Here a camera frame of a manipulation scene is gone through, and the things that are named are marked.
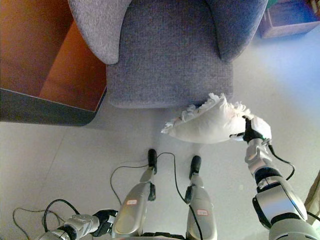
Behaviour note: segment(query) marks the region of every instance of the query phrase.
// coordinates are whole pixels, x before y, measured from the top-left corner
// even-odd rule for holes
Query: cardboard box
[[[275,38],[311,31],[320,24],[305,0],[280,0],[266,9],[259,31],[262,38]]]

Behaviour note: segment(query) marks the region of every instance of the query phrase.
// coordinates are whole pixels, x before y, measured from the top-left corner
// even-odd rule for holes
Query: wooden cabinet
[[[106,65],[83,40],[67,0],[0,7],[1,120],[88,123],[106,91]]]

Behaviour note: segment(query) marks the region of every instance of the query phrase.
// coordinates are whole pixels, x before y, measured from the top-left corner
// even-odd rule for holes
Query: silver robot leg
[[[216,240],[217,225],[213,213],[214,207],[198,173],[192,174],[191,183],[186,193],[186,198],[187,195],[189,195],[190,205],[199,223],[202,238],[204,240]],[[186,239],[201,239],[195,218],[190,209],[187,221]]]
[[[112,238],[140,236],[146,219],[147,201],[156,199],[154,168],[149,167],[126,196],[112,227]]]

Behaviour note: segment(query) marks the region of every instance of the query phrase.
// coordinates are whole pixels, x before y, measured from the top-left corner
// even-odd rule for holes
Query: robot leg
[[[112,227],[112,238],[140,236],[146,219],[147,201],[156,199],[156,187],[153,184],[156,173],[157,153],[151,149],[148,160],[149,167],[140,179],[140,183],[132,188],[126,196]]]
[[[203,181],[199,176],[199,168],[201,164],[201,158],[195,156],[192,159],[191,171],[190,171],[190,186],[185,193],[185,200],[190,203],[196,219],[199,223],[202,238],[204,240],[216,240],[217,239],[217,226],[213,213],[213,205],[210,197],[204,188]],[[189,209],[187,229],[187,240],[200,240],[200,233],[196,224],[193,213]]]

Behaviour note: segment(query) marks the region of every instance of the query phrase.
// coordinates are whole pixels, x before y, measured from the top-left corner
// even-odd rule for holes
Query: armchair armrest
[[[68,0],[75,23],[91,51],[105,64],[119,59],[122,22],[131,0]]]
[[[232,61],[257,31],[268,0],[209,0],[220,58]]]

